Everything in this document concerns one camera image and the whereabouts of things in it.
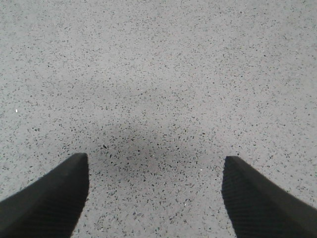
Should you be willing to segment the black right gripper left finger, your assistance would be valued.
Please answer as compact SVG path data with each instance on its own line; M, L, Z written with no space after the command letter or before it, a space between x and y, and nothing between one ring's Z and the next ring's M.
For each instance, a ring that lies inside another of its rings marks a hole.
M0 203L2 238L69 238L89 194L86 153L67 158Z

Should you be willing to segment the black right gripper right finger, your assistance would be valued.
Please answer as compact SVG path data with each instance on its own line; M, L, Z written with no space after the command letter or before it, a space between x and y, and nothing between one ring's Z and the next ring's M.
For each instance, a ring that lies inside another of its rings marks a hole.
M317 210L237 156L224 162L221 194L239 238L315 238Z

